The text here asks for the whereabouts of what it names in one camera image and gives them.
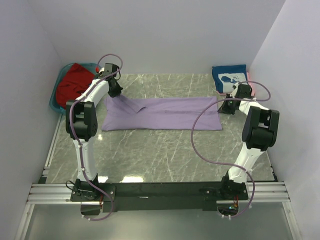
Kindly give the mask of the lilac purple t-shirt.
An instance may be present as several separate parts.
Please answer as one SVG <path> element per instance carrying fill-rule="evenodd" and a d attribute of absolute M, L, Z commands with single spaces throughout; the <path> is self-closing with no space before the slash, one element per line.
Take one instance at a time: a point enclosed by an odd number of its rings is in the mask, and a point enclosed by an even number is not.
<path fill-rule="evenodd" d="M 106 117 L 101 129 L 115 130 L 195 130 L 220 131 L 217 105 L 201 112 L 217 97 L 127 98 L 124 95 L 104 100 Z"/>

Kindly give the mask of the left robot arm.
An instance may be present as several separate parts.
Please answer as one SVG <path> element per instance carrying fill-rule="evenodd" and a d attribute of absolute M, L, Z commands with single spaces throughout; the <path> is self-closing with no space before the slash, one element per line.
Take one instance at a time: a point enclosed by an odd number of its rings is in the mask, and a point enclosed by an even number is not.
<path fill-rule="evenodd" d="M 103 194 L 94 162 L 93 145 L 98 131 L 96 106 L 105 94 L 117 97 L 122 89 L 113 76 L 101 79 L 95 76 L 84 93 L 66 103 L 65 129 L 73 140 L 77 157 L 77 179 L 72 189 L 74 198 L 95 201 Z"/>

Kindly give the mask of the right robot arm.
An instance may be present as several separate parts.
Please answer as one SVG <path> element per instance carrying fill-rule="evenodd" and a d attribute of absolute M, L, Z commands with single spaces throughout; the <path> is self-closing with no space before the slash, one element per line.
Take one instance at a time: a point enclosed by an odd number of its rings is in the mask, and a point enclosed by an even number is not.
<path fill-rule="evenodd" d="M 218 112 L 233 115 L 236 110 L 246 115 L 242 130 L 242 147 L 235 163 L 221 180 L 219 193 L 222 198 L 232 200 L 246 193 L 247 176 L 258 158 L 274 146 L 280 112 L 269 109 L 251 99 L 228 97 Z"/>

